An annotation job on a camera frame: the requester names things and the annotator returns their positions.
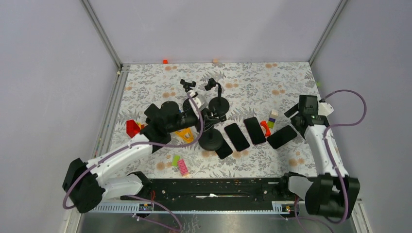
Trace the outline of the black phone purple case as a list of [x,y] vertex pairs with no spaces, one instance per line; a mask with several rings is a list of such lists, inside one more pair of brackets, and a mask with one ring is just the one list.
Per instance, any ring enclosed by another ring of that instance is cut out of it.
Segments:
[[266,142],[266,137],[256,117],[247,118],[243,122],[253,145],[258,145]]

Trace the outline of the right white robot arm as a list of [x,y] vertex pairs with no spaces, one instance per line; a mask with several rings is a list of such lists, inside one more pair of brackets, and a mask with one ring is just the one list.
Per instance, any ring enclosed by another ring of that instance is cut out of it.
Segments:
[[297,173],[286,173],[286,182],[278,192],[285,200],[296,195],[302,198],[310,215],[341,222],[350,217],[361,186],[357,178],[350,177],[329,143],[329,122],[319,114],[319,104],[317,96],[300,95],[298,103],[285,113],[309,145],[317,177],[310,180]]

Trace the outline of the black pole stand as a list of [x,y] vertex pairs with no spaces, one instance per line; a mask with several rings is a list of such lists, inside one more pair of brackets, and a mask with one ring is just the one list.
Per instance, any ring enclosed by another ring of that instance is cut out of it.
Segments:
[[223,145],[222,133],[213,124],[206,125],[198,143],[206,151],[216,151]]
[[214,109],[219,115],[225,115],[230,108],[230,104],[226,98],[222,96],[223,88],[220,83],[210,78],[205,85],[205,90],[210,91],[214,87],[218,87],[218,95],[210,100],[208,107]]

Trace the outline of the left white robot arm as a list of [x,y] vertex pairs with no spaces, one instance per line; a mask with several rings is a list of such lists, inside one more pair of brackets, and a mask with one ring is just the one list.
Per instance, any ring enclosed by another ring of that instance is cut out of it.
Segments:
[[[123,178],[112,175],[132,161],[147,157],[161,148],[184,148],[200,142],[215,124],[226,121],[226,115],[216,108],[208,108],[198,98],[189,99],[189,108],[181,112],[174,101],[164,102],[160,108],[151,104],[144,114],[147,125],[127,143],[104,155],[82,161],[73,160],[66,172],[62,188],[65,191],[64,209],[87,213],[104,199],[135,195],[143,200],[149,197],[151,187],[138,175]],[[171,145],[171,133],[195,127],[198,136],[189,143]]]

